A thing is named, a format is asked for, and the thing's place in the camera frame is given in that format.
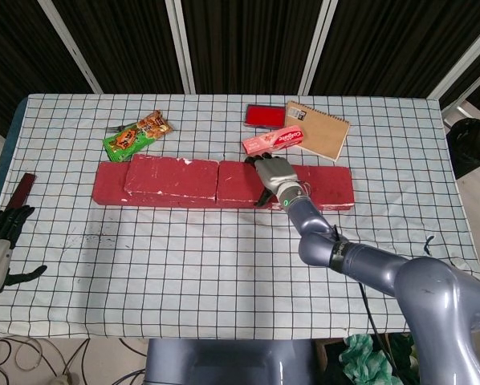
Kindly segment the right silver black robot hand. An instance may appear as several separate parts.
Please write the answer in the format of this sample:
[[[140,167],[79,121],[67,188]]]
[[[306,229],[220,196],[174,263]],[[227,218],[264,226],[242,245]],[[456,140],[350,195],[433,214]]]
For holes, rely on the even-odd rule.
[[[300,189],[296,171],[283,157],[265,152],[262,155],[248,156],[245,163],[255,169],[264,186],[261,196],[254,204],[255,207],[261,208],[273,196],[280,201],[281,196],[289,189]]]

